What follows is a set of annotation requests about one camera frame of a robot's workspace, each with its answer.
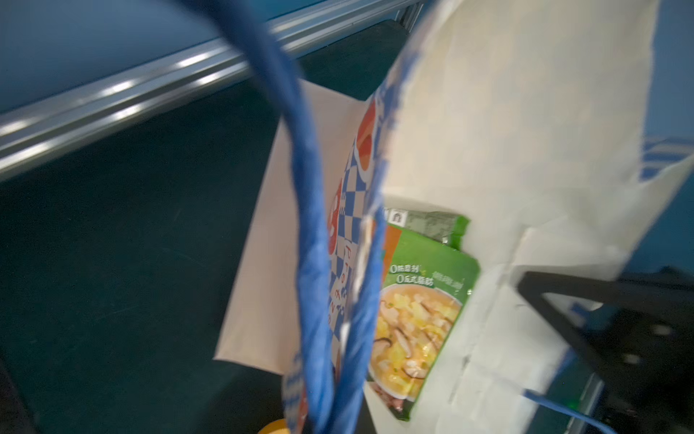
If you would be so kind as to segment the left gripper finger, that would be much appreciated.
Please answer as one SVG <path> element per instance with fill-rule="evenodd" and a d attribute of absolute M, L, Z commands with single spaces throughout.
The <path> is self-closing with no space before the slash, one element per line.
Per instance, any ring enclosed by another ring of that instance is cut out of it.
<path fill-rule="evenodd" d="M 530 271 L 518 292 L 634 416 L 632 433 L 693 431 L 692 275 Z"/>

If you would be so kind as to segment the green soup condiment packet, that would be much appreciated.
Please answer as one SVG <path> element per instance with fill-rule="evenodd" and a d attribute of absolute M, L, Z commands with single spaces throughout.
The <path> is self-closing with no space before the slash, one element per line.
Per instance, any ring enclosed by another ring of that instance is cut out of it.
<path fill-rule="evenodd" d="M 395 418 L 414 404 L 480 275 L 477 259 L 390 225 L 367 382 Z"/>

